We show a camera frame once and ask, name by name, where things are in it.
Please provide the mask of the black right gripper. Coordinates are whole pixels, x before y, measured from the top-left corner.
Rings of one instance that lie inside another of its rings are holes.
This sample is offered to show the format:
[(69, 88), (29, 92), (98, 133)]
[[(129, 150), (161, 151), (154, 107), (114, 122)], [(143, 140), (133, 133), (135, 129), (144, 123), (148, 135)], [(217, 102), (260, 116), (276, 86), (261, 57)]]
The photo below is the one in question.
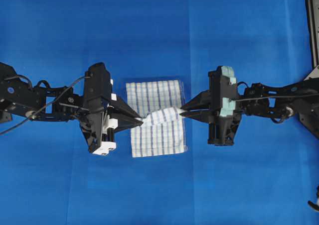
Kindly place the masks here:
[(239, 99), (237, 79), (232, 67), (219, 66), (208, 73), (209, 90), (181, 106), (182, 117), (209, 124), (208, 143), (233, 145), (241, 115), (236, 113)]

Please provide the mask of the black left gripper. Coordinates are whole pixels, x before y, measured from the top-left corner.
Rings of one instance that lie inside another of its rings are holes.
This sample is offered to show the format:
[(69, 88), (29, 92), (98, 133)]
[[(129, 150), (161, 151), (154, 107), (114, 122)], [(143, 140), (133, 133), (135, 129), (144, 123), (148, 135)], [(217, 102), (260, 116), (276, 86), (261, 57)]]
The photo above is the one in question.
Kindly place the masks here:
[[(120, 96), (112, 93), (112, 80), (103, 62), (89, 67), (85, 73), (83, 108), (88, 112), (80, 116), (80, 129), (91, 154), (106, 156), (116, 149), (115, 131), (141, 126), (141, 116)], [(112, 118), (112, 109), (129, 118)]]

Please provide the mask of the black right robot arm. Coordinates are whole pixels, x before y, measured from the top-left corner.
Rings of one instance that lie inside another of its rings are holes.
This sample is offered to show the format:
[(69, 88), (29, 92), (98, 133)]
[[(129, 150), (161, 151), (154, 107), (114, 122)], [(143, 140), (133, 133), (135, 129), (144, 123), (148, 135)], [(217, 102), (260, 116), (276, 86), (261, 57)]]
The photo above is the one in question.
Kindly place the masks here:
[(182, 107), (182, 117), (209, 125), (208, 143), (232, 146), (242, 115), (269, 118), (280, 124), (298, 114), (300, 122), (319, 135), (319, 80), (307, 80), (284, 87), (261, 83), (246, 86), (239, 94), (232, 67), (219, 66), (208, 72), (209, 88)]

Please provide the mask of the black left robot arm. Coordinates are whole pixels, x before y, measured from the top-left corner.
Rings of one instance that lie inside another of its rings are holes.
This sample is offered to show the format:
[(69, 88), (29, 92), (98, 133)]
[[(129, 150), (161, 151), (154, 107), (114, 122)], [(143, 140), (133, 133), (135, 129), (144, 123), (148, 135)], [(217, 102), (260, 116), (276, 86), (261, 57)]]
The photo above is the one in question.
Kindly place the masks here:
[(88, 68), (84, 94), (73, 92), (74, 84), (53, 88), (46, 80), (35, 86), (16, 73), (12, 66), (0, 65), (0, 121), (12, 115), (30, 121), (79, 121), (91, 154), (106, 156), (116, 149), (115, 133), (141, 126), (138, 115), (121, 97), (113, 93), (113, 80), (100, 62)]

